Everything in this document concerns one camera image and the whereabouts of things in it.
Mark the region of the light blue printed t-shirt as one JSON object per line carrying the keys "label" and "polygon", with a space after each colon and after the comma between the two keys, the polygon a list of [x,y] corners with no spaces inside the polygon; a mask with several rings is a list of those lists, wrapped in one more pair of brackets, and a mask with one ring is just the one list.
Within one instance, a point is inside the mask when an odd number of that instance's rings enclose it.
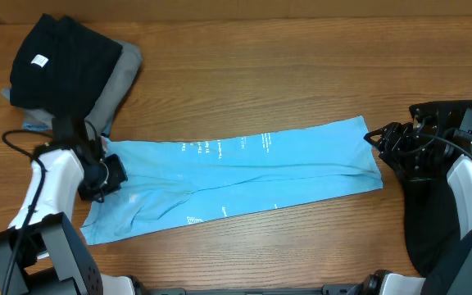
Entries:
{"label": "light blue printed t-shirt", "polygon": [[380,189],[362,117],[195,143],[108,142],[124,165],[119,191],[95,202],[90,245],[225,217]]}

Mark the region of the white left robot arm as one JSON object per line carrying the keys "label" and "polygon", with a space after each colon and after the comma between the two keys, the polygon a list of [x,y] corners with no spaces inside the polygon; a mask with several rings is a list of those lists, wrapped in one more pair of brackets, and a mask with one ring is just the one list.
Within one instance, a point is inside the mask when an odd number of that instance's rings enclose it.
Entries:
{"label": "white left robot arm", "polygon": [[31,164],[25,200],[0,232],[3,294],[135,294],[128,276],[101,274],[71,224],[84,168],[75,153],[57,149]]}

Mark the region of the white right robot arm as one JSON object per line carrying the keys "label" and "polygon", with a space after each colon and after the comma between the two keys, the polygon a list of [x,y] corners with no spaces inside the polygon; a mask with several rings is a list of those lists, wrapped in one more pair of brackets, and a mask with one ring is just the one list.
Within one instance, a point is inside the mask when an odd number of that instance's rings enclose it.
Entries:
{"label": "white right robot arm", "polygon": [[391,123],[365,135],[404,192],[408,256],[419,277],[378,271],[365,294],[472,294],[472,125]]}

